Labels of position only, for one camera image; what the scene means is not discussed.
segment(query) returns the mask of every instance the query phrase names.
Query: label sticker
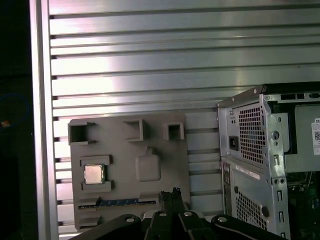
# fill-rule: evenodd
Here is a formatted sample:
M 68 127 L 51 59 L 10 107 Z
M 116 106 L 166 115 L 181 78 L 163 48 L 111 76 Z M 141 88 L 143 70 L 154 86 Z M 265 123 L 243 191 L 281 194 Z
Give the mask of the label sticker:
M 244 174 L 249 175 L 250 177 L 253 177 L 253 178 L 255 178 L 255 179 L 260 180 L 260 176 L 259 176 L 258 174 L 256 174 L 256 173 L 252 172 L 252 171 L 249 171 L 249 170 L 247 170 L 247 169 L 244 169 L 244 168 L 242 168 L 242 167 L 240 167 L 240 166 L 235 166 L 235 169 L 237 169 L 238 171 L 240 171 L 240 172 L 242 172 L 242 173 L 244 173 Z
M 320 118 L 316 118 L 312 127 L 312 140 L 313 140 L 313 152 L 314 155 L 320 155 Z

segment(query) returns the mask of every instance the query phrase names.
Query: computer case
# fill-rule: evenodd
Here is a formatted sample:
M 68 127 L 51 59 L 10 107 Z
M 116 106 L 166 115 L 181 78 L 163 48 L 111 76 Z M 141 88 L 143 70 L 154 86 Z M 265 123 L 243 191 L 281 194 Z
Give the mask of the computer case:
M 320 82 L 264 84 L 217 107 L 225 213 L 319 239 Z

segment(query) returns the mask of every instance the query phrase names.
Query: dark background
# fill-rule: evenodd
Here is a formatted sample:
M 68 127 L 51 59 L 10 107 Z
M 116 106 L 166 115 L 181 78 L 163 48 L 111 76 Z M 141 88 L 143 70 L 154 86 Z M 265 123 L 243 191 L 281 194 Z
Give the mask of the dark background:
M 36 240 L 37 195 L 33 138 L 32 61 L 28 0 L 0 3 L 1 239 Z

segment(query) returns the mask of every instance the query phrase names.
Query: slotted metal panel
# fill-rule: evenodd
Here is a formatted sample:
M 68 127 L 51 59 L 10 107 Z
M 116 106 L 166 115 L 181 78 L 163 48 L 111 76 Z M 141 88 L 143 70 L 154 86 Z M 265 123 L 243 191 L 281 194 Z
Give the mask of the slotted metal panel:
M 263 148 L 266 147 L 266 133 L 262 129 L 263 114 L 259 104 L 239 109 L 240 152 L 244 159 L 264 164 Z
M 186 113 L 192 207 L 222 210 L 214 106 L 316 81 L 319 0 L 31 0 L 39 239 L 74 236 L 67 124 Z
M 236 214 L 238 219 L 258 228 L 268 230 L 267 222 L 261 213 L 261 207 L 242 192 L 236 197 Z

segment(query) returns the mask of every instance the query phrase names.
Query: ventilation grille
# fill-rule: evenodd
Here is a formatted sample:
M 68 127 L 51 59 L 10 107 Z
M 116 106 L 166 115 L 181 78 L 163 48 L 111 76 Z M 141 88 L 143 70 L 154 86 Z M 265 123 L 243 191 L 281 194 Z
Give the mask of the ventilation grille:
M 261 118 L 259 107 L 239 111 L 241 156 L 258 164 L 264 164 L 262 147 L 266 145 Z
M 261 208 L 241 192 L 236 197 L 237 218 L 258 228 L 267 230 L 267 222 L 261 217 Z

